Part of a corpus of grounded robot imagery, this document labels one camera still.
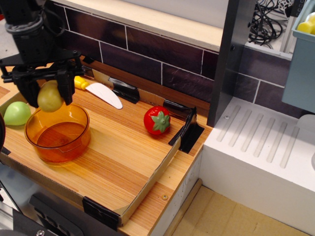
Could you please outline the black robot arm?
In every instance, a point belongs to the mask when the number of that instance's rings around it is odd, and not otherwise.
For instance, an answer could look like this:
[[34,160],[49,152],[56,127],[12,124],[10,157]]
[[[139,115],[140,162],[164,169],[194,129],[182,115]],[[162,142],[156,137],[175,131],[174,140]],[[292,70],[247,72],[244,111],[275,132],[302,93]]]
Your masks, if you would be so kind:
[[14,83],[27,102],[37,108],[38,80],[55,80],[66,105],[75,93],[74,78],[83,75],[81,52],[59,47],[56,38],[65,24],[43,0],[2,0],[0,12],[18,54],[0,60],[4,83]]

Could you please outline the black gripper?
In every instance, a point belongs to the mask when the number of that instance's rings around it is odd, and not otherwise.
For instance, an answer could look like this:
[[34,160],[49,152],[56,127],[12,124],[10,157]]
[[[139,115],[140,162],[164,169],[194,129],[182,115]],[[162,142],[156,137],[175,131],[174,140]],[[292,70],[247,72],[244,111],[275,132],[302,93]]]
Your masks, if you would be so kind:
[[14,83],[27,102],[38,108],[37,97],[40,86],[37,81],[18,79],[27,76],[27,71],[18,71],[15,76],[13,72],[7,72],[7,66],[14,66],[16,69],[28,69],[34,71],[37,67],[55,63],[55,67],[35,73],[33,79],[42,75],[52,78],[57,73],[58,90],[66,105],[72,103],[72,96],[75,93],[74,76],[84,74],[80,62],[79,51],[64,50],[55,44],[55,35],[51,33],[43,23],[28,23],[22,25],[4,24],[6,31],[12,35],[17,47],[18,54],[3,58],[0,62],[2,78],[5,83]]

